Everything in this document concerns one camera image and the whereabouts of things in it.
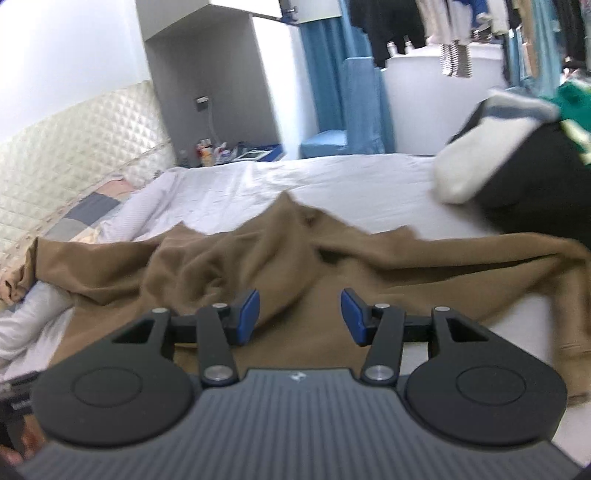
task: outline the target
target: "black hanging clothes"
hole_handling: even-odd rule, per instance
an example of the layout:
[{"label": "black hanging clothes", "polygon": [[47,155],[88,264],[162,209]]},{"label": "black hanging clothes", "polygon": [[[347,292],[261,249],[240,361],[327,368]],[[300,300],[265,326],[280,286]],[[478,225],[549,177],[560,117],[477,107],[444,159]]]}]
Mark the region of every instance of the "black hanging clothes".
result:
[{"label": "black hanging clothes", "polygon": [[515,30],[521,25],[521,14],[519,13],[519,9],[513,8],[513,0],[505,0],[505,5],[507,5],[509,28]]},{"label": "black hanging clothes", "polygon": [[566,39],[566,56],[585,63],[585,25],[579,0],[553,1]]},{"label": "black hanging clothes", "polygon": [[415,0],[351,0],[351,24],[369,37],[376,66],[386,67],[393,41],[404,54],[405,36],[415,48],[426,45],[425,28]]}]

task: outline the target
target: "cable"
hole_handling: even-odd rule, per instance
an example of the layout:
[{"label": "cable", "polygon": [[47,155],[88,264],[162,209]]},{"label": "cable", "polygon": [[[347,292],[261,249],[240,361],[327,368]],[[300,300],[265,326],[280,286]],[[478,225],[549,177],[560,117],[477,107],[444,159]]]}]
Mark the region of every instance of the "cable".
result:
[{"label": "cable", "polygon": [[213,139],[216,141],[216,145],[219,147],[220,145],[222,145],[222,142],[220,142],[220,138],[218,137],[214,127],[213,127],[213,102],[212,102],[212,98],[209,98],[209,132],[212,135]]}]

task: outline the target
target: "quilted headboard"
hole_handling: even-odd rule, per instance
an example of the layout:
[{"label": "quilted headboard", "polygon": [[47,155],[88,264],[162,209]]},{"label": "quilted headboard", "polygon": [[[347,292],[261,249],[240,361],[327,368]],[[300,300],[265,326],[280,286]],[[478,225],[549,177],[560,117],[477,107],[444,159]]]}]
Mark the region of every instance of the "quilted headboard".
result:
[{"label": "quilted headboard", "polygon": [[149,81],[24,129],[0,144],[0,267],[113,175],[141,187],[174,163]]}]

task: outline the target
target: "hanging clothes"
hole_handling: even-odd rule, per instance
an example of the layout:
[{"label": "hanging clothes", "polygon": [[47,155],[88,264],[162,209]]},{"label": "hanging clothes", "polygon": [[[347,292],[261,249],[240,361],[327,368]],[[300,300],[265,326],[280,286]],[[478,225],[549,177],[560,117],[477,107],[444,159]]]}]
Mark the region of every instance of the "hanging clothes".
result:
[{"label": "hanging clothes", "polygon": [[526,76],[538,76],[538,58],[534,48],[535,30],[531,0],[513,0],[521,16],[521,37]]},{"label": "hanging clothes", "polygon": [[566,56],[585,61],[585,25],[579,0],[553,0],[566,40]]},{"label": "hanging clothes", "polygon": [[423,20],[423,27],[425,28],[425,37],[429,38],[436,34],[437,27],[437,12],[429,0],[417,0],[418,11]]},{"label": "hanging clothes", "polygon": [[415,0],[351,0],[350,20],[367,33],[379,68],[386,67],[393,41],[398,53],[405,53],[405,36],[415,48],[426,45],[425,28]]},{"label": "hanging clothes", "polygon": [[552,95],[560,85],[562,58],[556,37],[557,17],[551,0],[532,1],[538,75],[534,93]]},{"label": "hanging clothes", "polygon": [[587,50],[587,70],[591,70],[591,0],[581,0],[581,12],[585,24],[585,49]]},{"label": "hanging clothes", "polygon": [[504,35],[509,31],[509,11],[505,0],[486,0],[493,35]]},{"label": "hanging clothes", "polygon": [[511,30],[503,35],[503,76],[511,87],[520,87],[525,76],[521,49],[520,30]]},{"label": "hanging clothes", "polygon": [[427,14],[431,16],[432,29],[429,43],[453,44],[452,24],[446,0],[421,0]]},{"label": "hanging clothes", "polygon": [[472,27],[478,27],[487,22],[489,11],[486,0],[459,0],[464,5],[469,5],[472,10]]},{"label": "hanging clothes", "polygon": [[509,15],[509,28],[516,30],[521,25],[521,15],[519,9],[514,7],[513,0],[505,0],[507,5],[507,13]]},{"label": "hanging clothes", "polygon": [[468,45],[472,41],[473,9],[471,2],[472,0],[448,2],[453,39],[459,45]]}]

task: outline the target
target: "gray ribbed plate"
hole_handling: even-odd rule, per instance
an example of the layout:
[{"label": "gray ribbed plate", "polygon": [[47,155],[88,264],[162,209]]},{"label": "gray ribbed plate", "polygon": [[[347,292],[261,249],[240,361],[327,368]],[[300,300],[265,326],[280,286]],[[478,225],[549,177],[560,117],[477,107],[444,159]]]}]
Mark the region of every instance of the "gray ribbed plate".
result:
[{"label": "gray ribbed plate", "polygon": [[396,393],[345,369],[251,370],[207,390],[157,439],[108,451],[50,443],[20,467],[27,480],[567,480],[578,471],[547,442],[491,452],[435,437]]}]

